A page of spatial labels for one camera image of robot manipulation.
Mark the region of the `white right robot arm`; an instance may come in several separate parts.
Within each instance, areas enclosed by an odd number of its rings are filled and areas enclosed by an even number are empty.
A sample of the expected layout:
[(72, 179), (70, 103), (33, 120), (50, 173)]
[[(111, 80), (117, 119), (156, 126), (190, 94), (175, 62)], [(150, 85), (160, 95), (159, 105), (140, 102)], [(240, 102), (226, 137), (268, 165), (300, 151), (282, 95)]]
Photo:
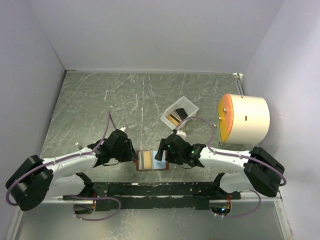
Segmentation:
[(235, 191), (255, 190), (259, 194), (274, 198), (279, 187), (285, 184), (285, 168), (261, 147), (252, 150), (233, 151), (212, 148), (205, 144), (191, 145), (179, 135), (172, 133), (160, 141), (155, 155), (157, 161), (190, 167), (220, 167), (231, 174), (218, 176), (218, 183), (212, 186), (212, 193), (223, 199)]

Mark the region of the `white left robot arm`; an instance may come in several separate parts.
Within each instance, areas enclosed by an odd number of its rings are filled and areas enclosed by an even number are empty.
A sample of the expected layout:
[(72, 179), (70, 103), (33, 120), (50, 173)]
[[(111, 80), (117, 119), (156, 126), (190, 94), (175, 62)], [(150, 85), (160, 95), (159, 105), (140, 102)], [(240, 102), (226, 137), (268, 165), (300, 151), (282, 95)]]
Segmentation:
[(85, 171), (106, 165), (137, 160), (131, 139), (120, 130), (73, 153), (60, 157), (28, 157), (6, 182), (6, 201), (29, 211), (43, 200), (77, 196), (83, 200), (94, 196), (94, 184)]

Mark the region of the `brown leather card holder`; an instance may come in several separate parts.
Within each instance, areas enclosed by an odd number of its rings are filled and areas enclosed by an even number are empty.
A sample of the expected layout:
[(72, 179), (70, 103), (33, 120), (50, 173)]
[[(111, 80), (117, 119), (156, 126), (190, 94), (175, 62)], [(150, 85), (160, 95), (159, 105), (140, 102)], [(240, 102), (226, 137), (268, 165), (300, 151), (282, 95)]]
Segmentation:
[(164, 151), (161, 160), (156, 159), (157, 150), (137, 151), (138, 159), (136, 163), (137, 171), (164, 171), (169, 169), (166, 161), (167, 152)]

